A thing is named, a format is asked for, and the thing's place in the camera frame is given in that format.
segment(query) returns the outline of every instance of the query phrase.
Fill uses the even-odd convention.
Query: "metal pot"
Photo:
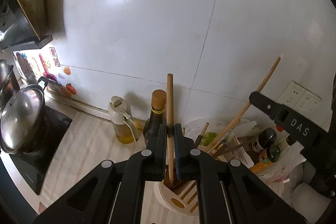
[[[48,78],[42,76],[35,85],[19,90],[7,102],[0,120],[0,146],[6,153],[29,150],[45,115],[44,89]]]
[[[0,60],[0,117],[9,99],[20,90],[14,74],[14,66]]]

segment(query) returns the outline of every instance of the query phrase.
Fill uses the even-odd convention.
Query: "white tile wall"
[[[77,83],[76,99],[107,109],[125,97],[146,118],[151,92],[174,74],[176,119],[233,116],[284,54],[263,93],[291,80],[330,115],[336,11],[330,0],[47,0],[54,46]],[[246,118],[264,125],[251,107]]]

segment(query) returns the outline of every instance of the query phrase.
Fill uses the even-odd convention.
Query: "countertop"
[[[14,184],[36,212],[41,211],[43,206],[50,206],[101,161],[127,160],[133,153],[146,147],[142,134],[136,143],[122,144],[116,139],[112,124],[108,121],[47,96],[45,101],[46,105],[73,121],[54,155],[39,196],[25,182],[9,155],[0,154]],[[154,196],[153,182],[146,182],[141,223],[196,224],[199,221],[198,217],[185,216],[164,208]]]

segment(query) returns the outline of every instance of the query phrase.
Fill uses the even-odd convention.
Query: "electrical outlet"
[[[300,113],[305,112],[306,108],[310,103],[314,100],[314,94],[311,93],[308,90],[305,90],[301,98],[298,100],[298,102],[294,105],[294,109],[297,110]]]
[[[318,109],[321,102],[322,102],[322,99],[312,93],[312,100],[309,103],[309,105],[307,106],[307,108],[304,110],[304,113],[311,114],[311,113],[315,112],[316,109]]]
[[[280,95],[277,103],[284,104],[289,107],[294,107],[294,105],[299,101],[305,90],[305,88],[291,81],[288,87]]]

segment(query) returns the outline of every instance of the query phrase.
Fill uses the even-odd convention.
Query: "gas stove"
[[[9,155],[17,170],[37,195],[41,192],[44,177],[54,154],[72,122],[72,119],[55,109],[45,106],[45,110],[44,122],[41,123],[37,133],[43,138],[38,148],[29,154],[21,152]]]

